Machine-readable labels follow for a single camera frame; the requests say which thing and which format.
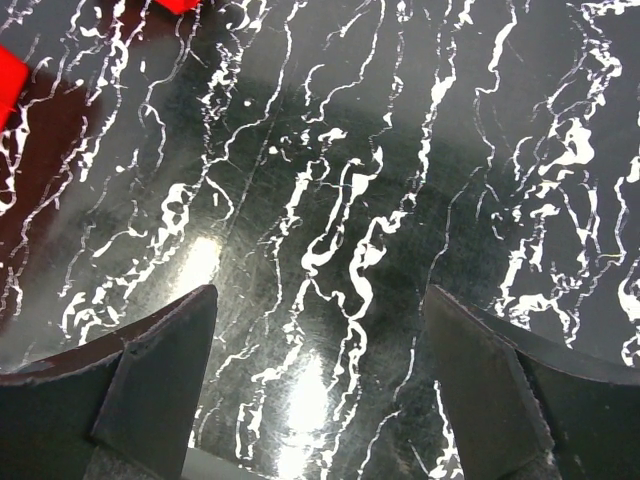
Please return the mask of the red t shirt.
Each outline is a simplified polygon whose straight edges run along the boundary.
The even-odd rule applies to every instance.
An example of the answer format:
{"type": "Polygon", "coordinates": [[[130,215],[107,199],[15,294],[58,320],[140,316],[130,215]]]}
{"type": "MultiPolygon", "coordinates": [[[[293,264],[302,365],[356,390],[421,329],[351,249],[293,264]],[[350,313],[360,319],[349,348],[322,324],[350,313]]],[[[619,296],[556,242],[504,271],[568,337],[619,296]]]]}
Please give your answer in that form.
{"type": "MultiPolygon", "coordinates": [[[[159,0],[157,4],[174,15],[193,10],[198,0],[159,0]]],[[[29,69],[17,56],[1,47],[1,129],[4,129],[26,82],[29,69]]]]}

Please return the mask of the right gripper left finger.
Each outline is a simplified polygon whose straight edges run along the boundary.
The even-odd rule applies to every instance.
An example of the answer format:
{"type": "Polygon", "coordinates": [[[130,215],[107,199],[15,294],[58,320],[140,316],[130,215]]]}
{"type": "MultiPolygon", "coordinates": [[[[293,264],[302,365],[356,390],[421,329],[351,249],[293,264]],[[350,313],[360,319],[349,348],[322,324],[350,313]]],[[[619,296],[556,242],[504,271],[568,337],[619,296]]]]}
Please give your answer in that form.
{"type": "Polygon", "coordinates": [[[178,479],[217,317],[202,285],[1,377],[4,479],[178,479]]]}

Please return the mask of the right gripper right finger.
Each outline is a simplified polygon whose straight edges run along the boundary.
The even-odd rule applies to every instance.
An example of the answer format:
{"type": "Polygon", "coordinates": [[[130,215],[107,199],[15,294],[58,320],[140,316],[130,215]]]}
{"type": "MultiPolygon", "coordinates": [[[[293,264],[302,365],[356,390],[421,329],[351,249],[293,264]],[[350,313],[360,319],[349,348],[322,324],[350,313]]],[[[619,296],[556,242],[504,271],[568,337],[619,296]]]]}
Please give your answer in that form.
{"type": "Polygon", "coordinates": [[[467,479],[636,479],[639,371],[459,302],[423,303],[467,479]]]}

